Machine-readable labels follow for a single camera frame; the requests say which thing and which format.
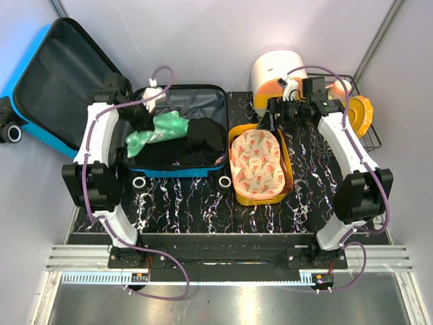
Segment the green tie-dye cloth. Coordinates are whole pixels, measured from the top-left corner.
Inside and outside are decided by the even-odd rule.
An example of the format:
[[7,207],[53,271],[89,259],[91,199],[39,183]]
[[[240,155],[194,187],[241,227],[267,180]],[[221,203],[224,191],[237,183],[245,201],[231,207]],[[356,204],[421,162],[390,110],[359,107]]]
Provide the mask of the green tie-dye cloth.
[[189,120],[177,111],[155,116],[154,130],[134,131],[126,138],[127,157],[137,156],[146,144],[155,144],[187,136]]

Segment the pink floral cloth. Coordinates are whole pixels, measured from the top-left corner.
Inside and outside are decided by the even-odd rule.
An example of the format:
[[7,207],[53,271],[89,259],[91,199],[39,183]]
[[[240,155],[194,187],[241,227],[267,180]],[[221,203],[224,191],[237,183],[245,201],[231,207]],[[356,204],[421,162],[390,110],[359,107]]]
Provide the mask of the pink floral cloth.
[[245,198],[270,199],[286,184],[277,138],[256,127],[236,135],[229,149],[232,182]]

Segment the black clothes pile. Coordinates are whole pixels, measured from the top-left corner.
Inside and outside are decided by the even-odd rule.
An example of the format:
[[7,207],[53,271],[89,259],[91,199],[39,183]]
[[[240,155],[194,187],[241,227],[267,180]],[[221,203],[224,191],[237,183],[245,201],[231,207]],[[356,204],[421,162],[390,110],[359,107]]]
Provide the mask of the black clothes pile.
[[187,136],[146,144],[140,153],[128,158],[138,167],[169,169],[172,166],[215,165],[225,155],[227,130],[211,118],[189,120]]

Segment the yellow plastic basket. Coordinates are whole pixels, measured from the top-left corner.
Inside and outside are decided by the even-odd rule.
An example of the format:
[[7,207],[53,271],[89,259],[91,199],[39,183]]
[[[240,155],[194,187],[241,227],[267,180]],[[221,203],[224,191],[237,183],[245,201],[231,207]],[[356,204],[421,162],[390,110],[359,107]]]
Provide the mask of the yellow plastic basket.
[[294,189],[288,147],[280,129],[238,125],[229,132],[229,164],[237,201],[243,206],[277,204]]

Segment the blue fish-print suitcase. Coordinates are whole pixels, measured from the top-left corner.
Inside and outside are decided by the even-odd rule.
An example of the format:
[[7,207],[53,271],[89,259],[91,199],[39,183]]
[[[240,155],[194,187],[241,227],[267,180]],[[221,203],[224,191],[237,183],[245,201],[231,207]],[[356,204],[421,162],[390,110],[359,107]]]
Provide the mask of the blue fish-print suitcase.
[[[110,73],[122,75],[77,21],[60,18],[46,26],[1,92],[1,141],[18,143],[27,132],[70,157],[73,163],[85,133],[89,96],[104,86]],[[156,102],[154,117],[177,111],[188,120],[211,118],[227,130],[226,95],[220,87],[158,86],[165,90],[166,97]],[[131,85],[129,99],[142,100],[145,88],[134,91]],[[127,158],[126,138],[134,131],[120,115],[112,135],[109,164],[113,171],[117,164],[129,169],[137,189],[145,186],[147,177],[205,177],[227,162],[226,140],[225,155],[215,165],[169,169],[132,165]]]

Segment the brown towel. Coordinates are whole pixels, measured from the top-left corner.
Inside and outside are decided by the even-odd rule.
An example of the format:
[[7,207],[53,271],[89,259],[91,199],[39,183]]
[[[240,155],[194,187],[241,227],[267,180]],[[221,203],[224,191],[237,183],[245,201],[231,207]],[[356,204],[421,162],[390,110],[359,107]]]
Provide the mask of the brown towel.
[[293,190],[294,181],[293,181],[292,172],[289,170],[289,168],[291,167],[291,163],[287,159],[288,149],[286,146],[286,142],[285,142],[283,133],[281,132],[280,129],[277,130],[277,139],[278,139],[280,151],[281,151],[280,165],[281,165],[281,168],[283,171],[283,178],[284,178],[284,187],[283,187],[281,194],[289,194]]

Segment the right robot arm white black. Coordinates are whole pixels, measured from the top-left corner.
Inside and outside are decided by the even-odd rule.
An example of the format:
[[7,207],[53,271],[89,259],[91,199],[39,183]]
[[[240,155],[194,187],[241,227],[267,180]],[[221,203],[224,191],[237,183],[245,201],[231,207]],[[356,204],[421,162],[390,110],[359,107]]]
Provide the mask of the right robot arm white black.
[[277,93],[267,99],[258,124],[259,129],[274,131],[291,121],[312,122],[340,166],[343,182],[334,194],[334,213],[302,255],[318,269],[336,258],[351,234],[369,220],[390,215],[393,174],[379,168],[366,153],[350,125],[347,108],[348,102],[329,99],[323,77],[279,78]]

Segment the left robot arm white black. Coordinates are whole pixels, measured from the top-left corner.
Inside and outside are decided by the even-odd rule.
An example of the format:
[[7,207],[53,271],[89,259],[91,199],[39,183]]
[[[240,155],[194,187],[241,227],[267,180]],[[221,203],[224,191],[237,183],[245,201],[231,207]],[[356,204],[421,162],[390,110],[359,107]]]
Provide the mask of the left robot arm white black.
[[91,224],[105,227],[113,246],[123,251],[122,260],[132,268],[145,263],[146,250],[121,206],[121,189],[109,164],[110,146],[120,115],[124,112],[125,120],[133,120],[136,105],[146,114],[151,112],[155,106],[152,97],[160,91],[152,77],[150,94],[132,102],[131,84],[126,77],[107,74],[104,86],[89,96],[87,124],[78,153],[73,163],[62,167],[63,180],[75,205],[86,210]]

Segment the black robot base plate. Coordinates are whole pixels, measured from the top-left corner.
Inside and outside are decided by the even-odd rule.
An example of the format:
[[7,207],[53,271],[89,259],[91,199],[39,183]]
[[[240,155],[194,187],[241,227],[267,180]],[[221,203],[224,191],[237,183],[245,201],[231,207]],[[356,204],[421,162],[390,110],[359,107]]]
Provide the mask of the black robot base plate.
[[266,263],[288,269],[346,269],[343,250],[323,253],[313,234],[142,234],[138,246],[186,264]]

